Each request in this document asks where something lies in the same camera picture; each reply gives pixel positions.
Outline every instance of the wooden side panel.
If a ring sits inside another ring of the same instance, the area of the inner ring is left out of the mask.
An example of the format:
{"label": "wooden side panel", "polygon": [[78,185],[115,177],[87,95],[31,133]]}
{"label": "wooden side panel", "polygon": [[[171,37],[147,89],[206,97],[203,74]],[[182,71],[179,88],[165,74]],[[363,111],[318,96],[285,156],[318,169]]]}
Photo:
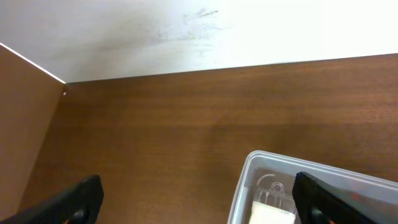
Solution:
{"label": "wooden side panel", "polygon": [[64,84],[0,46],[0,220],[17,212]]}

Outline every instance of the wood grain panel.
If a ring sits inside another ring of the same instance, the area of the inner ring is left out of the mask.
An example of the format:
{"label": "wood grain panel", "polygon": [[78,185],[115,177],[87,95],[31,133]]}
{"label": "wood grain panel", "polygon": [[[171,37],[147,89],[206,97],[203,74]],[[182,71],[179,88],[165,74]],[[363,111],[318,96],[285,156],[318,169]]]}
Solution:
{"label": "wood grain panel", "polygon": [[17,212],[64,84],[0,46],[0,220]]}
{"label": "wood grain panel", "polygon": [[398,55],[71,83],[22,208],[88,174],[98,223],[225,223],[265,150],[398,181]]}

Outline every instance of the clear plastic container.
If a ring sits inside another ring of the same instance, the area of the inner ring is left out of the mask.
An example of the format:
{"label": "clear plastic container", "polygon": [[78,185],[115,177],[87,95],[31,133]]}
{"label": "clear plastic container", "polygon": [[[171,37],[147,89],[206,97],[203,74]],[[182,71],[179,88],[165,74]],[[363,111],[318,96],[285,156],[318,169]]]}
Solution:
{"label": "clear plastic container", "polygon": [[[392,218],[398,218],[396,182],[271,152],[254,151],[248,155],[244,163],[228,223],[249,223],[252,203],[260,200],[267,205],[296,214],[295,223],[300,223],[292,188],[296,173],[301,171],[348,192],[360,203]],[[263,199],[264,196],[259,195],[259,192],[264,190],[269,197],[266,200]]]}

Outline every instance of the white wall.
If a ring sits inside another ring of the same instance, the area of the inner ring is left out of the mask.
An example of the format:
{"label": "white wall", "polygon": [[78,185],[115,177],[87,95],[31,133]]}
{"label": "white wall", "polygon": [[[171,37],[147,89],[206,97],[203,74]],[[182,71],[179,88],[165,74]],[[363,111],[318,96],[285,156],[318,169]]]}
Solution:
{"label": "white wall", "polygon": [[0,42],[66,82],[389,54],[394,2],[2,0]]}

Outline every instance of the scuff mark on wall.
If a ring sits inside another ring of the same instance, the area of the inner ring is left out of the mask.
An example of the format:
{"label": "scuff mark on wall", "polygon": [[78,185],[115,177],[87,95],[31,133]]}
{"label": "scuff mark on wall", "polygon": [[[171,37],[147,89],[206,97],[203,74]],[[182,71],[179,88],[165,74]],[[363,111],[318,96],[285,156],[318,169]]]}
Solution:
{"label": "scuff mark on wall", "polygon": [[165,40],[210,40],[224,27],[218,22],[218,10],[201,9],[196,14],[184,14],[177,25],[159,30],[159,39]]}

